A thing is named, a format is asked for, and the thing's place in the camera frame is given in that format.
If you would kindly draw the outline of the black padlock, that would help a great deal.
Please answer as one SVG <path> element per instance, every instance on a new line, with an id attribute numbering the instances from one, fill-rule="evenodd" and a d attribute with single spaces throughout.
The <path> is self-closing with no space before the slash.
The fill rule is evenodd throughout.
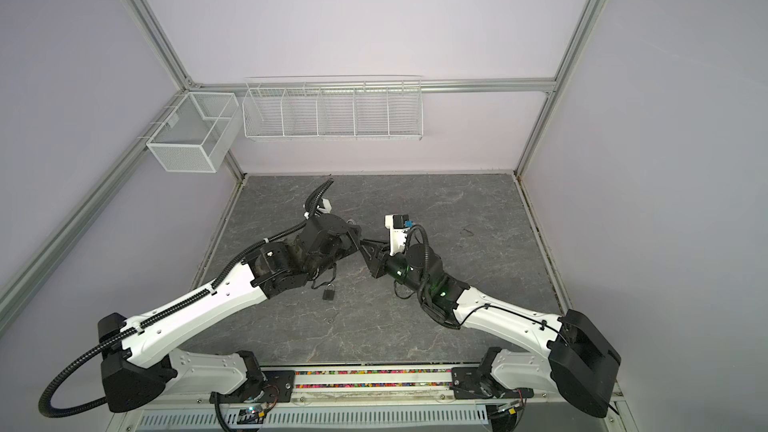
<path id="1" fill-rule="evenodd" d="M 322 294 L 322 299 L 324 301 L 333 301 L 335 298 L 335 288 L 333 284 L 327 285 Z"/>

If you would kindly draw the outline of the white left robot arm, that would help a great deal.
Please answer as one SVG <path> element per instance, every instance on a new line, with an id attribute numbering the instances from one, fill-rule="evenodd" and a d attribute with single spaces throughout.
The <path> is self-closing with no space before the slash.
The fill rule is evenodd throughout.
<path id="1" fill-rule="evenodd" d="M 165 393 L 249 402 L 279 392 L 250 351 L 210 355 L 181 346 L 248 307 L 317 285 L 322 273 L 358 252 L 361 229 L 332 214 L 324 197 L 331 185 L 326 180 L 309 195 L 299 224 L 246 248 L 211 281 L 153 311 L 100 321 L 101 378 L 110 411 L 132 411 Z"/>

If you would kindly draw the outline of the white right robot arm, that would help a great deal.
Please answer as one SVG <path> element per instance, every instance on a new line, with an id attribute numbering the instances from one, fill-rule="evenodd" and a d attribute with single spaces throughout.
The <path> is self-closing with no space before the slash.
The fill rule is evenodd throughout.
<path id="1" fill-rule="evenodd" d="M 441 257 L 415 225 L 393 249 L 378 240 L 361 239 L 357 246 L 375 278 L 389 276 L 409 289 L 421 310 L 451 330 L 464 327 L 493 335 L 532 354 L 533 373 L 514 374 L 499 350 L 486 354 L 479 368 L 490 384 L 506 390 L 554 390 L 579 411 L 604 418 L 612 411 L 614 384 L 621 356 L 582 312 L 563 315 L 536 312 L 496 299 L 443 269 Z"/>

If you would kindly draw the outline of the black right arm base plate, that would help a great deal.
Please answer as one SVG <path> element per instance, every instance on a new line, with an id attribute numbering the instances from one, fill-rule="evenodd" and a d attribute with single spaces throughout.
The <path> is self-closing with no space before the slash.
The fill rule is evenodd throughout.
<path id="1" fill-rule="evenodd" d="M 506 388 L 479 367 L 451 369 L 450 389 L 459 400 L 530 399 L 531 388 Z"/>

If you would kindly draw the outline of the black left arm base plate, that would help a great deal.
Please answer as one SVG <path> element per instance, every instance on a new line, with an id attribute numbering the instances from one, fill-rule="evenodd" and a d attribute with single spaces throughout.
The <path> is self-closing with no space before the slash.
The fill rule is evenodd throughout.
<path id="1" fill-rule="evenodd" d="M 286 403 L 291 400 L 296 372 L 289 369 L 267 370 L 264 379 L 248 379 L 234 392 L 219 398 L 222 404 L 235 403 Z"/>

